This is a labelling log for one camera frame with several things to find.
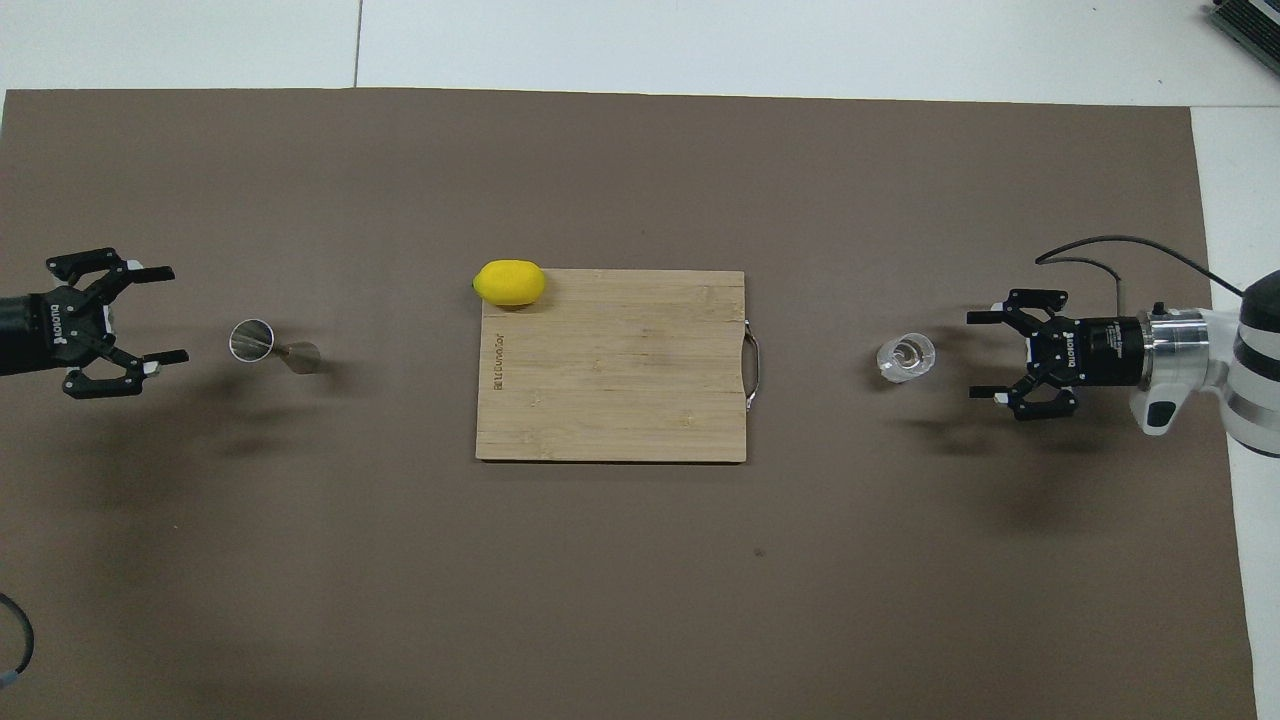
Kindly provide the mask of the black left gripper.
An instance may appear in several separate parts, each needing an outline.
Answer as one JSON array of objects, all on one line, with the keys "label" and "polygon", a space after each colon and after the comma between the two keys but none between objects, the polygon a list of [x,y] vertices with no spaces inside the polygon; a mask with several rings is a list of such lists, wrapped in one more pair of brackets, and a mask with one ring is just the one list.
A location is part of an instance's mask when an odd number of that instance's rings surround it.
[{"label": "black left gripper", "polygon": [[[134,356],[111,345],[86,343],[113,340],[105,305],[132,284],[173,281],[170,266],[143,266],[125,260],[115,249],[95,249],[49,258],[47,270],[61,282],[56,290],[1,299],[3,375],[68,366],[61,382],[65,395],[115,398],[140,395],[145,380],[161,366],[189,361],[184,348]],[[123,374],[87,377],[84,368],[99,357],[119,366]]]}]

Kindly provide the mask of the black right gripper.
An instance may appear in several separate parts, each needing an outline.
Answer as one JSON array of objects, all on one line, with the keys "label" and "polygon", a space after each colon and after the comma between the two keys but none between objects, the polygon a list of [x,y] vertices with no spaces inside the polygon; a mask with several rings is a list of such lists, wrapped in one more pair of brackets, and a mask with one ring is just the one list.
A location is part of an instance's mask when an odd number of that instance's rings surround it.
[{"label": "black right gripper", "polygon": [[[1135,316],[1059,316],[1062,290],[1011,290],[989,309],[969,311],[968,325],[1009,325],[1028,338],[1028,373],[1011,386],[970,386],[969,398],[1009,409],[1018,421],[1073,416],[1079,400],[1070,386],[1138,386],[1146,375],[1146,337]],[[1033,398],[1050,387],[1050,398]]]}]

